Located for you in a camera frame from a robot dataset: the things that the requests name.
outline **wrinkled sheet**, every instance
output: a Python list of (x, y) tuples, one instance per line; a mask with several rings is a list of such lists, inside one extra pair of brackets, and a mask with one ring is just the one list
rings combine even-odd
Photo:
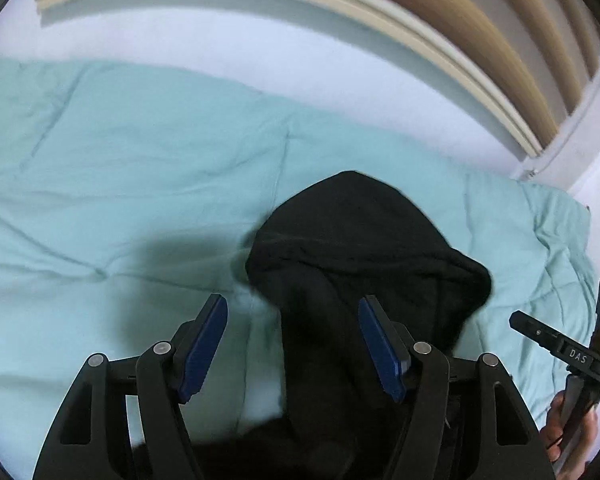
[[(273, 209), (344, 170), (400, 189), (493, 276), (456, 355), (497, 354), (538, 424), (566, 369), (509, 328), (515, 310), (588, 342), (589, 215), (566, 193), (444, 158), (404, 134), (184, 70), (0, 59), (0, 459), (29, 479), (84, 360), (137, 355), (211, 292), (230, 320), (203, 390), (183, 407), (195, 441), (283, 409), (275, 309), (244, 260)], [(141, 439), (137, 410), (130, 432)]]

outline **teal fabric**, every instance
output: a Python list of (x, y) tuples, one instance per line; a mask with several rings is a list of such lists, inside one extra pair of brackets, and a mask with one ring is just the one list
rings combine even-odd
[[(400, 189), (493, 275), (456, 353), (499, 355), (541, 424), (566, 371), (508, 326), (522, 309), (587, 342), (587, 211), (567, 194), (463, 167), (404, 134), (182, 70), (0, 59), (0, 458), (32, 476), (87, 356), (143, 352), (221, 292), (230, 320), (195, 441), (283, 409), (275, 309), (253, 294), (254, 230), (305, 187), (358, 170)], [(131, 433), (141, 438), (132, 410)]]

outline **silver screw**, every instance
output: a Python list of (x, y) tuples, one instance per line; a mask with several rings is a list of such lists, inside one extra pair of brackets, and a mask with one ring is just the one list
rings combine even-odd
[(89, 360), (87, 361), (88, 365), (94, 368), (100, 366), (103, 362), (104, 357), (102, 354), (94, 354), (91, 357), (89, 357)]
[(500, 362), (498, 361), (498, 358), (493, 354), (483, 355), (482, 360), (487, 366), (498, 366), (498, 363)]
[(415, 345), (413, 345), (413, 349), (418, 354), (427, 355), (431, 352), (431, 345), (429, 343), (425, 343), (424, 341), (418, 341)]
[(158, 355), (168, 354), (171, 351), (171, 345), (166, 341), (162, 343), (156, 343), (154, 346), (154, 353)]

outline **wooden frame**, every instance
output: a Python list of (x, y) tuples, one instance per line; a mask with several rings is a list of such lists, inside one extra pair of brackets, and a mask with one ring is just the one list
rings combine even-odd
[[(40, 10), (45, 10), (67, 1), (70, 0), (38, 0), (38, 7)], [(468, 12), (473, 12), (476, 16), (478, 30), (486, 30), (490, 38), (485, 42), (484, 48), (494, 51), (495, 54), (491, 54), (491, 61), (501, 54), (504, 55), (505, 60), (510, 61), (508, 64), (505, 63), (507, 72), (512, 72), (511, 78), (504, 77), (505, 90), (502, 89), (502, 84), (496, 85), (493, 77), (485, 74), (482, 67), (479, 68), (445, 36), (394, 1), (303, 1), (364, 23), (430, 60), (481, 102), (530, 156), (537, 155), (542, 150), (542, 146), (555, 135), (557, 125), (532, 75), (506, 40), (499, 35), (494, 25), (488, 22), (479, 9), (474, 9), (469, 0), (464, 1), (469, 6)], [(515, 101), (511, 99), (512, 95), (522, 96), (522, 102), (518, 100), (516, 105), (512, 102)], [(524, 118), (519, 109), (527, 112)]]

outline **blue gripper pad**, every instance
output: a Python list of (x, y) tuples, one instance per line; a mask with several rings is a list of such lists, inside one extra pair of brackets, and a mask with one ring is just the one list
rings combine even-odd
[(365, 298), (358, 303), (358, 323), (366, 348), (376, 366), (382, 389), (391, 395), (394, 402), (402, 402), (407, 393), (402, 383), (402, 364)]
[(178, 387), (178, 397), (181, 404), (186, 404), (189, 399), (202, 389), (206, 373), (211, 366), (211, 361), (216, 354), (222, 334), (229, 317), (229, 308), (226, 299), (219, 294), (212, 295), (210, 300), (215, 300), (208, 310), (202, 309), (196, 322), (200, 317), (202, 327), (199, 328), (198, 336), (193, 341), (184, 362), (184, 376)]

